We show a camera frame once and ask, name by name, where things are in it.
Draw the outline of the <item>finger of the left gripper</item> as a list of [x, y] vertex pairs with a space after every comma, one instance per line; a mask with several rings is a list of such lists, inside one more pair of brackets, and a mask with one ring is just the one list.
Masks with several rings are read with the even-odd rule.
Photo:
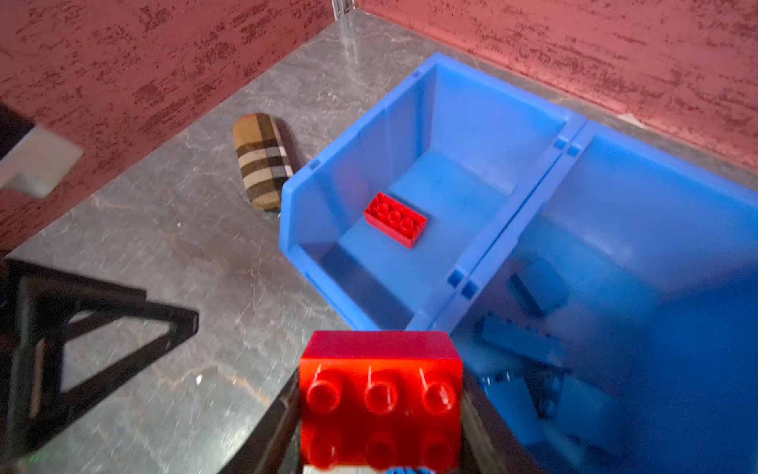
[[199, 331], [146, 290], [1, 261], [1, 459], [48, 444]]

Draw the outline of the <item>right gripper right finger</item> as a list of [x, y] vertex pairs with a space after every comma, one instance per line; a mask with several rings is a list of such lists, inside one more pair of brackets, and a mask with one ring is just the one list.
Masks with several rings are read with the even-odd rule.
[[463, 375], [461, 426], [461, 473], [544, 473], [471, 372]]

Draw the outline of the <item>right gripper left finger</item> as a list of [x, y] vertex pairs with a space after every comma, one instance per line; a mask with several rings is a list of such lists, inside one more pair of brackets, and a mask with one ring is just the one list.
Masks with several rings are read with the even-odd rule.
[[300, 405], [296, 369], [220, 473], [301, 473]]

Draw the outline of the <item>blue legos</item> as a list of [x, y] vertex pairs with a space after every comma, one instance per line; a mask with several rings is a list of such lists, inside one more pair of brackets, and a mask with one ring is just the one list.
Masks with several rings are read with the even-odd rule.
[[473, 326], [469, 348], [468, 365], [523, 446], [568, 470], [587, 464], [588, 448], [623, 453], [618, 400], [575, 377], [557, 339], [489, 313]]

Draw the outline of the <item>red lego brick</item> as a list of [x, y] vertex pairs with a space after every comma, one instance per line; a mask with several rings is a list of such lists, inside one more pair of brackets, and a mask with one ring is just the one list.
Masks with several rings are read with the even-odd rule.
[[298, 369], [304, 463], [458, 468], [463, 372], [444, 332], [315, 332]]

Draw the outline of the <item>blue three-compartment bin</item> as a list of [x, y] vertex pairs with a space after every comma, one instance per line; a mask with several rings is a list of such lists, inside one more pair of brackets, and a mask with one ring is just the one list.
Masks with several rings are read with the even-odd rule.
[[[428, 219], [370, 225], [383, 193]], [[550, 473], [757, 469], [757, 195], [434, 55], [284, 186], [280, 250], [349, 326], [493, 313], [618, 400], [624, 450]]]

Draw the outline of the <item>red lego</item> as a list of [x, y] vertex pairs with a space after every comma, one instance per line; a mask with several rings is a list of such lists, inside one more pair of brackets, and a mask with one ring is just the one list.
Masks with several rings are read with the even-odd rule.
[[364, 211], [365, 220], [385, 235], [413, 249], [426, 230], [428, 219], [392, 197], [378, 193]]

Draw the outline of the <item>plaid glasses case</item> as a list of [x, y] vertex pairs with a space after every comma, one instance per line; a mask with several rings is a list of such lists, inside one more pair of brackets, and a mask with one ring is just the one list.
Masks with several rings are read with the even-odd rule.
[[267, 114], [244, 116], [235, 122], [232, 136], [250, 203], [259, 211], [280, 211], [293, 169], [276, 121]]

